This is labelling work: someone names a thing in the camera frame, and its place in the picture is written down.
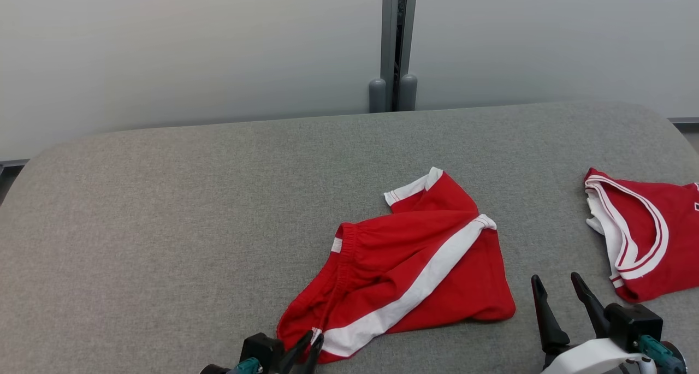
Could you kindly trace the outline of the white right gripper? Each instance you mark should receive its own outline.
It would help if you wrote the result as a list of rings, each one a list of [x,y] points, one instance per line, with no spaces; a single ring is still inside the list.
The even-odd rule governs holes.
[[[604,374],[628,360],[637,363],[640,374],[657,374],[656,364],[648,356],[627,352],[611,339],[605,339],[609,337],[609,320],[605,317],[605,307],[578,272],[572,272],[570,280],[579,301],[587,310],[597,339],[567,350],[570,338],[560,327],[548,304],[548,294],[540,277],[532,275],[532,297],[540,344],[546,357],[555,357],[541,374]]]

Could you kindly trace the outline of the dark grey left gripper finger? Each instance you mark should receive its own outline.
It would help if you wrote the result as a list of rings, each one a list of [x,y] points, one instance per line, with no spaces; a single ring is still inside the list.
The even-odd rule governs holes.
[[[304,374],[316,374],[319,355],[324,346],[324,334],[318,334],[311,342],[307,359],[304,364]]]
[[[307,347],[311,345],[313,331],[306,332],[300,339],[286,351],[278,364],[278,374],[290,374],[292,367],[299,361]]]

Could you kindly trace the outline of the red shorts with white stripe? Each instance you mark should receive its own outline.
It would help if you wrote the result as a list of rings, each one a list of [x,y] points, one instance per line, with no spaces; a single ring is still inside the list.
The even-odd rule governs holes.
[[[496,222],[444,170],[384,199],[389,214],[339,226],[329,258],[277,325],[285,347],[323,336],[318,362],[327,364],[384,334],[514,317]]]

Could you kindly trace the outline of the red and white jersey shirt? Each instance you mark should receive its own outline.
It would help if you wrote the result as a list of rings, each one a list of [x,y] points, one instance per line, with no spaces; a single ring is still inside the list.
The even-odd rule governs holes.
[[[620,180],[591,168],[584,189],[587,225],[604,237],[622,299],[639,304],[699,287],[699,182]]]

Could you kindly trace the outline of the grey cylindrical post cap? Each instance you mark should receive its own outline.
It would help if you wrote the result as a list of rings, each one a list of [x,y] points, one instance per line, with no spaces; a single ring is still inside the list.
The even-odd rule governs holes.
[[[403,75],[399,79],[399,93],[395,109],[399,112],[415,110],[417,96],[417,77],[412,74]]]
[[[382,78],[369,83],[369,113],[387,112],[387,83]]]

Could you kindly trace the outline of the grey metal partition post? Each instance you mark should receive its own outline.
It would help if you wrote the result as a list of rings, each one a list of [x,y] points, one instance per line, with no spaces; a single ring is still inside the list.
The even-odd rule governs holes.
[[[387,112],[397,111],[399,79],[412,74],[410,57],[416,3],[417,0],[382,0],[379,78],[387,83]]]

